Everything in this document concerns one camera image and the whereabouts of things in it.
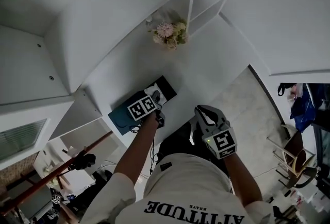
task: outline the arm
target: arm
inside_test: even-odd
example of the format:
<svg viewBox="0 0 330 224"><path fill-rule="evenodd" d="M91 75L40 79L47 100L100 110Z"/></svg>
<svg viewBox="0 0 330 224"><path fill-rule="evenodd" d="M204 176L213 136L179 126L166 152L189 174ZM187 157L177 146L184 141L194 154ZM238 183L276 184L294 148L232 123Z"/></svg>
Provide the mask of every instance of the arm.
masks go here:
<svg viewBox="0 0 330 224"><path fill-rule="evenodd" d="M262 201L262 195L256 181L237 154L225 157L224 162L232 180L235 194L243 206L245 207L255 201Z"/></svg>
<svg viewBox="0 0 330 224"><path fill-rule="evenodd" d="M133 184L136 183L149 153L157 127L156 113L153 112L144 121L133 142L121 157L114 174L122 173L129 177Z"/></svg>

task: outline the white floor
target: white floor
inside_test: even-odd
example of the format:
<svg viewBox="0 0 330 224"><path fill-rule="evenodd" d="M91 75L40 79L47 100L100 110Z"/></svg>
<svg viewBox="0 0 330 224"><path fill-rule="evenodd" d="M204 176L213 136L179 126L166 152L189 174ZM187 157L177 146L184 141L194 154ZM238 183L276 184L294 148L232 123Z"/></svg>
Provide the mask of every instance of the white floor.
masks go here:
<svg viewBox="0 0 330 224"><path fill-rule="evenodd" d="M264 199L268 199L282 188L282 185L278 182L279 175L273 169L277 166L272 153L273 146L266 138L271 135L274 140L280 142L284 131L258 81L247 68L212 101L211 105L221 109L231 122L238 142L238 155L255 177ZM117 163L125 149L124 146L118 148L108 160ZM142 170L144 175L150 175L150 164L151 159L148 156ZM104 169L113 171L114 166ZM135 186L137 199L143 197L145 184L146 179L141 176Z"/></svg>

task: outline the white t-shirt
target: white t-shirt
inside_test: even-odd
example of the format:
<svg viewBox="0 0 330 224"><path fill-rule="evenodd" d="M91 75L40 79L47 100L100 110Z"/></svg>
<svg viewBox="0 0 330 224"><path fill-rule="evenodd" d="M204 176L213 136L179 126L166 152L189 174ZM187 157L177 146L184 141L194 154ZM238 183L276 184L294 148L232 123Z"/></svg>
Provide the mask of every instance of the white t-shirt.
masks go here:
<svg viewBox="0 0 330 224"><path fill-rule="evenodd" d="M222 171L209 161L185 153L165 157L149 177L144 198L135 200L132 181L116 173L80 223L274 223L271 205L257 201L244 208L230 193L229 179Z"/></svg>

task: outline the tiled floor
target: tiled floor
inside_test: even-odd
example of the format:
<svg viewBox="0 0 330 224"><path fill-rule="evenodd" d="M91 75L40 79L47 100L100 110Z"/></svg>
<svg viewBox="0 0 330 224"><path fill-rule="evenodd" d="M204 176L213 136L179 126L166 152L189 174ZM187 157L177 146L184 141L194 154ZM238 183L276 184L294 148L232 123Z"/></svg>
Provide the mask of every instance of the tiled floor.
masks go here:
<svg viewBox="0 0 330 224"><path fill-rule="evenodd" d="M211 105L221 109L230 121L237 138L237 154L255 177L264 199L269 198L282 186L272 169L278 164L272 153L274 147L266 138L271 135L280 143L285 132L263 89L247 68Z"/></svg>

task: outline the red pole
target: red pole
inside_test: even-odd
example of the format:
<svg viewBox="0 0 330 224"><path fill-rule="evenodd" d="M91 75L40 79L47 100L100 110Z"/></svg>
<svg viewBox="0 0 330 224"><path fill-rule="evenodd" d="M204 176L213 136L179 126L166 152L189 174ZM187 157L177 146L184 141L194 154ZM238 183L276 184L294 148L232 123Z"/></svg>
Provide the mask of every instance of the red pole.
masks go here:
<svg viewBox="0 0 330 224"><path fill-rule="evenodd" d="M108 138L110 135L112 135L112 131L103 135L101 138L96 140L90 146L86 147L82 152L84 152L84 153L89 152L91 149L93 149L96 145L98 145L104 139ZM41 179L38 183L35 183L34 186L30 187L28 190L24 191L23 193L21 193L19 196L17 196L13 200L10 200L7 203L5 203L5 205L0 209L1 214L6 215L9 211L13 210L16 206L23 203L29 196L33 195L40 188L42 188L44 185L46 185L48 182L50 182L53 178L55 178L58 174L63 172L65 169L67 169L67 167L69 165L71 165L75 160L76 160L75 157L71 158L70 160L68 160L67 162L62 164L60 167L55 169L53 172L51 172L48 176L45 176L43 179Z"/></svg>

